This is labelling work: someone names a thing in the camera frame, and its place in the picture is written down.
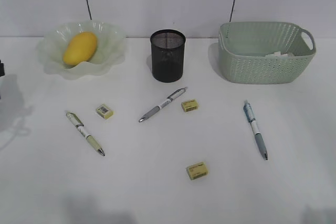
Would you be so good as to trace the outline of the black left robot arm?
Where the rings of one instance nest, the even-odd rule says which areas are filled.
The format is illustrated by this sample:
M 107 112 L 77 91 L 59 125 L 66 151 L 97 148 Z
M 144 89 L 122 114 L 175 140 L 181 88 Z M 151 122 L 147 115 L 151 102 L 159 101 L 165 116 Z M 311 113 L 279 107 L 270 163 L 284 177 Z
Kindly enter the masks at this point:
M 0 77 L 5 75 L 4 64 L 0 61 Z

